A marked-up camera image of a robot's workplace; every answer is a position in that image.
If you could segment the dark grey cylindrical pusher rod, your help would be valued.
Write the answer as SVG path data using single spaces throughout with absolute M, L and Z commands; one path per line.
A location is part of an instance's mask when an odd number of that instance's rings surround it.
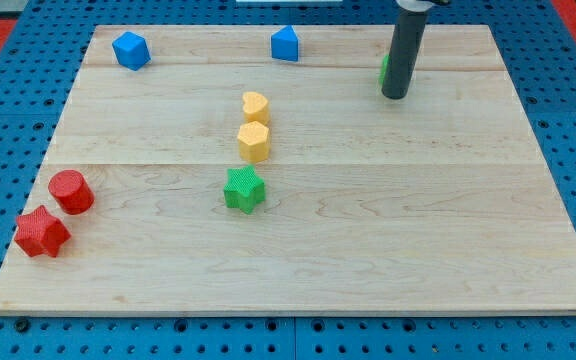
M 382 94 L 390 99 L 407 95 L 430 10 L 429 3 L 399 3 L 399 7 L 382 81 Z

